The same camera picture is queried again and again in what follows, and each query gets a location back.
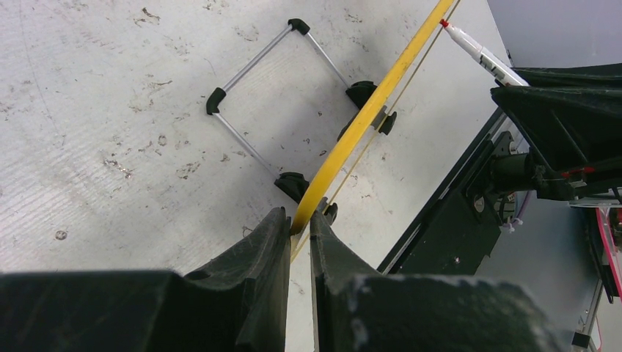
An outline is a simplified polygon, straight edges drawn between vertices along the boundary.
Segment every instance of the screw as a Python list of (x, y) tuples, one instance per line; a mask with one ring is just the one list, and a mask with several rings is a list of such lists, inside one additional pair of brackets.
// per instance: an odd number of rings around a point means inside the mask
[(475, 197), (475, 201), (473, 202), (473, 206), (478, 213), (484, 211), (484, 197)]

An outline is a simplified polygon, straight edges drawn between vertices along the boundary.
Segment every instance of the black plastic connector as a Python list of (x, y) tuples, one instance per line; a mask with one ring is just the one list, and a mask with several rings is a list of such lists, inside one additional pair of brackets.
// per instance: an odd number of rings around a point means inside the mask
[(378, 130), (378, 133), (384, 133), (389, 136), (389, 132), (393, 129), (393, 125), (395, 124), (395, 120), (398, 118), (398, 113), (396, 111), (393, 114), (387, 116), (382, 126)]
[(345, 94), (360, 110), (363, 109), (363, 106), (365, 106), (365, 103), (369, 100), (376, 88), (377, 86), (372, 81), (360, 81), (352, 84), (350, 88), (347, 88)]
[(227, 92), (225, 92), (221, 87), (217, 87), (210, 97), (208, 98), (208, 102), (205, 103), (205, 109), (208, 112), (208, 115), (212, 115), (214, 112), (220, 112), (218, 110), (218, 104), (227, 96)]
[(292, 31), (298, 31), (302, 35), (306, 35), (311, 30), (311, 27), (300, 18), (292, 18), (288, 21), (288, 24), (292, 26)]
[(303, 174), (298, 172), (283, 172), (274, 185), (287, 194), (296, 203), (300, 203), (304, 192), (309, 188), (309, 181), (304, 179)]

